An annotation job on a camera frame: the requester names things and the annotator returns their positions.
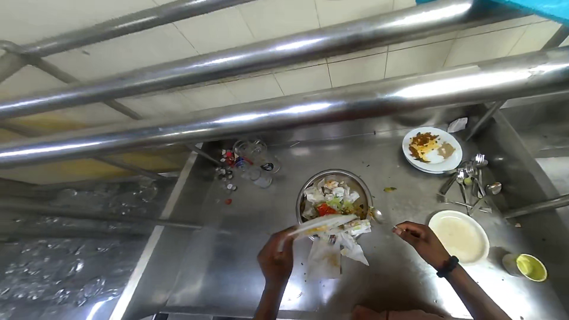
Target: tomato slice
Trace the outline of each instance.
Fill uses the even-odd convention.
[[[325,203],[317,206],[316,209],[318,210],[319,216],[334,215],[337,213],[336,210]]]

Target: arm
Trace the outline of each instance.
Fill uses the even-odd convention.
[[[257,261],[265,276],[265,289],[253,320],[275,320],[285,292],[286,284],[292,272],[292,242],[288,236],[291,228],[277,232],[271,236],[261,249]],[[284,241],[283,251],[279,252],[279,244]]]
[[[440,270],[451,257],[439,238],[426,225],[406,221],[398,224],[393,232],[412,245],[421,258],[436,270]],[[475,320],[510,320],[460,265],[446,279]]]

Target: wrist band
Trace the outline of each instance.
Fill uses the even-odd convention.
[[[436,275],[439,278],[445,278],[449,273],[451,273],[451,271],[453,271],[456,268],[458,264],[459,264],[459,259],[456,256],[452,256],[444,263],[442,268],[437,270]]]

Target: person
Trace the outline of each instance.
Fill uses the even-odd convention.
[[[292,242],[288,234],[293,227],[271,236],[259,252],[257,260],[265,277],[265,289],[255,316],[255,320],[275,320],[288,278],[292,272]],[[470,278],[468,273],[453,263],[451,257],[435,233],[424,224],[406,221],[393,228],[393,232],[409,243],[428,264],[444,277],[454,288],[471,316],[475,320],[511,320],[508,315]],[[421,310],[384,311],[377,313],[363,306],[352,311],[353,320],[412,320],[441,319],[438,315]]]

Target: blue cloth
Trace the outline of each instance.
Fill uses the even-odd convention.
[[[434,0],[415,0],[420,5]],[[494,0],[522,11],[569,24],[569,0]]]

